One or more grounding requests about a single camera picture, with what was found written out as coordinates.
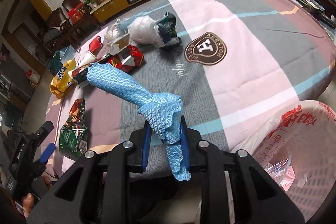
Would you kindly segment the person's left hand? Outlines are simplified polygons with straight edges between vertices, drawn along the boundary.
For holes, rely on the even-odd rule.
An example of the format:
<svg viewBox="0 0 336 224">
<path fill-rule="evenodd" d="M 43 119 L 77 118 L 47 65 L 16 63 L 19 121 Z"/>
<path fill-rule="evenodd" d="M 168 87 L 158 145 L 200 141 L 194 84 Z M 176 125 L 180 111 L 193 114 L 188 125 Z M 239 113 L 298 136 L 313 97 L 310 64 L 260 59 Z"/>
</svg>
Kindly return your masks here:
<svg viewBox="0 0 336 224">
<path fill-rule="evenodd" d="M 51 189 L 52 184 L 50 178 L 46 175 L 43 175 L 42 178 L 46 184 L 47 189 Z M 29 214 L 34 208 L 34 197 L 31 193 L 28 193 L 26 196 L 22 198 L 22 207 L 25 217 L 28 218 Z"/>
</svg>

